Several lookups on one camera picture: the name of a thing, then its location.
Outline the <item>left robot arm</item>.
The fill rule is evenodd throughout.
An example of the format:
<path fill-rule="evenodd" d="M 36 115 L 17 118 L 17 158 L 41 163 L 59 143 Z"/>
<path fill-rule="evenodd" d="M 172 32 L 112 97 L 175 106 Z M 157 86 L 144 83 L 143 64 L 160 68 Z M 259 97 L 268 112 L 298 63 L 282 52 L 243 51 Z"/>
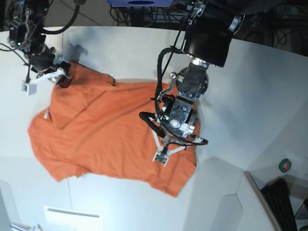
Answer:
<path fill-rule="evenodd" d="M 181 48 L 173 45 L 159 54 L 155 112 L 141 112 L 140 118 L 161 138 L 165 149 L 171 144 L 187 147 L 208 143 L 194 134 L 198 122 L 194 103 L 207 91 L 209 66 L 224 66 L 231 39 L 243 19 L 244 14 L 231 0 L 196 0 L 182 26 L 185 36 Z M 163 89 L 162 60 L 167 53 L 186 54 L 191 61 L 184 74 L 171 73 L 170 85 Z"/>

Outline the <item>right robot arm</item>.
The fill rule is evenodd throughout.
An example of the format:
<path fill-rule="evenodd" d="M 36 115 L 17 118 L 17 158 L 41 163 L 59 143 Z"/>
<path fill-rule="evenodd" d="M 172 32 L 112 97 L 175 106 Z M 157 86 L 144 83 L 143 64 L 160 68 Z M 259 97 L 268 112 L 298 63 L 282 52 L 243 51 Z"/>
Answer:
<path fill-rule="evenodd" d="M 45 43 L 47 35 L 65 32 L 76 20 L 84 0 L 75 0 L 75 9 L 70 21 L 61 29 L 44 29 L 44 19 L 51 7 L 49 0 L 18 0 L 13 4 L 9 26 L 9 51 L 20 51 L 27 59 L 27 76 L 22 81 L 22 91 L 27 95 L 36 93 L 39 82 L 48 80 L 61 88 L 68 88 L 72 82 L 70 63 L 55 63 L 56 49 Z"/>

